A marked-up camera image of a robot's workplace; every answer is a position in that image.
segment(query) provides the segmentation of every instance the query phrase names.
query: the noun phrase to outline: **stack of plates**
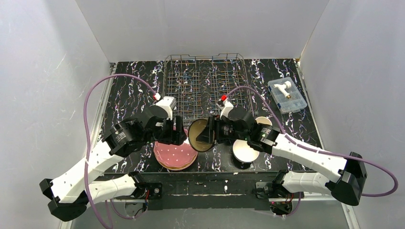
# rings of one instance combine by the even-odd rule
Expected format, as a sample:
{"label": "stack of plates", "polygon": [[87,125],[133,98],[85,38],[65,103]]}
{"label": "stack of plates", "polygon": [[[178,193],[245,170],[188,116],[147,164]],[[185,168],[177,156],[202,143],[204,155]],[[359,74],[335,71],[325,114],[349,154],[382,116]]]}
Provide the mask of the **stack of plates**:
{"label": "stack of plates", "polygon": [[198,155],[198,152],[190,146],[188,138],[180,146],[157,142],[153,152],[159,164],[170,170],[187,168],[195,161]]}

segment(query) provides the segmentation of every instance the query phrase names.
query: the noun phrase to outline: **metal frame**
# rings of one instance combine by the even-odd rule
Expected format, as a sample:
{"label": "metal frame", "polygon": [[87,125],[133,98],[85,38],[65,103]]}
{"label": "metal frame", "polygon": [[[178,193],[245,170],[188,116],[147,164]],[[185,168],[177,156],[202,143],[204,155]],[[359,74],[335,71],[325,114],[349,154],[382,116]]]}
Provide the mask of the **metal frame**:
{"label": "metal frame", "polygon": [[[116,65],[112,65],[111,72],[110,72],[111,74],[115,73],[115,67],[116,67]],[[299,62],[296,62],[296,68],[297,68],[297,71],[298,71],[299,79],[301,80],[301,83],[302,83],[302,86],[303,86],[303,89],[304,89],[304,94],[305,94],[305,96],[307,98],[309,110],[312,113],[312,107],[311,107],[310,102],[309,102],[308,94],[307,94],[306,87],[305,87],[305,82],[304,82],[304,79],[302,77],[302,72],[301,72],[301,70],[299,68]],[[100,128],[101,128],[101,125],[102,125],[103,113],[105,111],[106,104],[108,102],[108,96],[109,96],[109,92],[110,92],[110,89],[111,89],[112,81],[113,81],[113,79],[107,81],[106,86],[104,88],[104,92],[103,92],[101,101],[100,101],[99,108],[97,110],[96,120],[94,122],[92,133],[91,133],[91,138],[92,138],[93,143],[95,143],[97,141],[97,139],[98,139],[98,132],[96,132],[96,130],[99,131]],[[314,121],[316,130],[318,132],[318,127],[316,125],[316,122],[315,122],[315,119],[314,119],[313,116],[312,116],[312,119]],[[318,137],[320,139],[321,147],[323,148],[324,146],[323,146],[322,139],[321,139],[321,137],[319,135],[319,132],[318,132]],[[334,200],[334,198],[331,197],[331,196],[327,196],[327,195],[323,195],[323,194],[315,194],[315,193],[313,193],[313,194],[305,193],[305,198],[302,199],[302,201],[328,201],[328,200]],[[143,202],[144,200],[140,200],[140,199],[115,199],[114,201],[115,202],[137,203],[137,202]],[[269,199],[269,201],[283,201],[283,200]],[[349,228],[350,229],[359,229],[360,227],[359,227],[359,224],[357,222],[356,216],[354,214],[353,207],[342,204],[342,209],[343,209],[343,212],[344,212],[344,214],[346,216],[346,220],[347,220]],[[72,222],[73,221],[69,221],[69,222],[61,221],[59,229],[70,229],[71,226],[72,226]]]}
{"label": "metal frame", "polygon": [[[177,99],[175,112],[184,126],[194,120],[218,115],[215,101],[235,87],[249,85],[245,60],[238,53],[214,56],[170,55],[165,59],[163,96]],[[228,99],[253,112],[252,96],[240,90]]]}
{"label": "metal frame", "polygon": [[[115,74],[116,69],[117,69],[117,64],[110,63],[109,75]],[[92,148],[96,145],[97,141],[100,138],[99,133],[101,130],[101,126],[103,124],[104,113],[106,112],[108,97],[110,95],[111,87],[113,85],[113,80],[114,80],[113,78],[106,80],[106,85],[104,86],[103,93],[101,94],[100,104],[98,105],[96,117],[94,119],[91,133],[90,133]],[[61,221],[61,223],[59,225],[59,229],[70,229],[72,227],[72,222],[73,221],[69,221],[69,222]]]}
{"label": "metal frame", "polygon": [[[324,147],[324,145],[323,145],[322,138],[320,137],[319,130],[318,130],[318,126],[317,126],[317,124],[316,124],[315,117],[314,117],[314,115],[313,115],[314,113],[312,112],[311,102],[309,101],[309,97],[308,97],[308,94],[307,94],[307,88],[306,88],[306,86],[305,86],[304,76],[303,76],[303,74],[302,74],[302,71],[301,71],[299,65],[300,65],[300,62],[299,62],[299,61],[295,61],[295,67],[297,68],[299,80],[301,80],[302,89],[304,90],[305,97],[307,98],[307,103],[308,103],[309,111],[310,111],[311,114],[312,114],[312,121],[314,122],[315,129],[316,129],[316,131],[317,131],[317,133],[318,133],[318,138],[319,138],[319,141],[320,141],[320,146],[322,147],[322,149],[324,149],[325,147]],[[347,221],[347,224],[349,225],[349,228],[350,228],[350,229],[359,229],[360,226],[359,226],[359,223],[357,222],[356,215],[354,214],[353,207],[350,206],[350,205],[346,205],[346,204],[343,204],[343,203],[342,203],[342,208],[343,208],[344,215],[346,216],[346,221]]]}

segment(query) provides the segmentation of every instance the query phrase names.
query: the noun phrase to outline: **black marble tabletop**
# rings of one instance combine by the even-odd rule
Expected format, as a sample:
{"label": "black marble tabletop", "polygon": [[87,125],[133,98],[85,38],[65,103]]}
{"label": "black marble tabletop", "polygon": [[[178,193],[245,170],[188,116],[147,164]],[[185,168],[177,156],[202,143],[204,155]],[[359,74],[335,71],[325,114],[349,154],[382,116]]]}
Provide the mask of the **black marble tabletop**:
{"label": "black marble tabletop", "polygon": [[[313,123],[309,108],[297,113],[281,115],[273,98],[267,90],[267,82],[282,77],[291,77],[296,86],[302,91],[300,79],[293,59],[253,59],[245,60],[245,67],[250,86],[261,93],[269,102],[271,108],[280,119],[286,132],[297,139],[305,141],[313,146],[320,147],[318,134]],[[138,76],[147,81],[156,92],[162,94],[164,62],[119,62],[116,73],[127,73]],[[139,113],[145,106],[154,102],[151,93],[144,85],[127,77],[118,77],[113,80],[111,92],[108,98],[106,112],[100,136],[109,130],[113,124],[122,121],[135,113]],[[272,120],[261,100],[252,96],[252,104],[257,116],[266,116]],[[132,153],[120,163],[117,163],[106,172],[128,173],[140,172],[171,172],[163,168],[156,160],[153,153],[154,143],[146,145],[141,151]],[[251,164],[240,163],[233,156],[230,144],[220,144],[205,153],[199,153],[195,162],[182,172],[241,172],[241,171],[279,171],[281,169],[306,170],[298,163],[291,162],[282,157],[275,157],[266,153],[260,153],[259,158]]]}

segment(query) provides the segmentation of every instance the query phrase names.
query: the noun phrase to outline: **white wall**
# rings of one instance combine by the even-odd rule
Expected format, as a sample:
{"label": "white wall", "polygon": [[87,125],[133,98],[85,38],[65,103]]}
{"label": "white wall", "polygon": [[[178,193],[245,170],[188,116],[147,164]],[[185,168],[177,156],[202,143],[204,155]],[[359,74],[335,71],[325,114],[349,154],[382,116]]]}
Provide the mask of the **white wall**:
{"label": "white wall", "polygon": [[299,58],[328,0],[76,0],[110,62]]}
{"label": "white wall", "polygon": [[74,0],[1,1],[0,228],[58,228],[38,184],[83,157],[84,97],[108,69]]}
{"label": "white wall", "polygon": [[[399,189],[361,199],[361,228],[405,225],[405,2],[330,0],[302,55],[301,67],[328,150],[354,151],[392,170]],[[393,183],[367,167],[364,192]]]}

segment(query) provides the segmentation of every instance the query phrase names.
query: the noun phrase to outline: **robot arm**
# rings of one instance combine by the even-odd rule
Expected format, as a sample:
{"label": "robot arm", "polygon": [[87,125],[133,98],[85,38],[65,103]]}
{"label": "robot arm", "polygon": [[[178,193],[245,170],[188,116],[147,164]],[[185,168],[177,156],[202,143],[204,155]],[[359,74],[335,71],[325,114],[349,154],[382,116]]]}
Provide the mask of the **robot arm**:
{"label": "robot arm", "polygon": [[139,192],[139,187],[144,184],[136,174],[109,181],[93,181],[105,170],[150,142],[181,145],[187,136],[182,126],[182,117],[176,116],[173,122],[172,109],[175,103],[173,97],[165,96],[139,115],[114,125],[93,148],[88,162],[83,158],[61,176],[41,181],[43,194],[51,200],[48,204],[51,213],[63,221],[69,221],[86,210],[85,163],[89,165],[89,187],[95,203],[118,196],[137,197],[143,194]]}
{"label": "robot arm", "polygon": [[[363,162],[337,156],[314,153],[302,147],[321,150],[299,141],[271,125],[258,124],[253,115],[241,107],[234,107],[226,97],[218,101],[221,114],[196,120],[189,129],[190,145],[197,151],[207,151],[216,143],[228,139],[246,140],[256,151],[266,152],[298,162],[313,169],[309,172],[280,171],[265,192],[288,195],[297,192],[315,192],[332,195],[348,205],[357,206],[367,173]],[[361,157],[351,152],[351,156]]]}

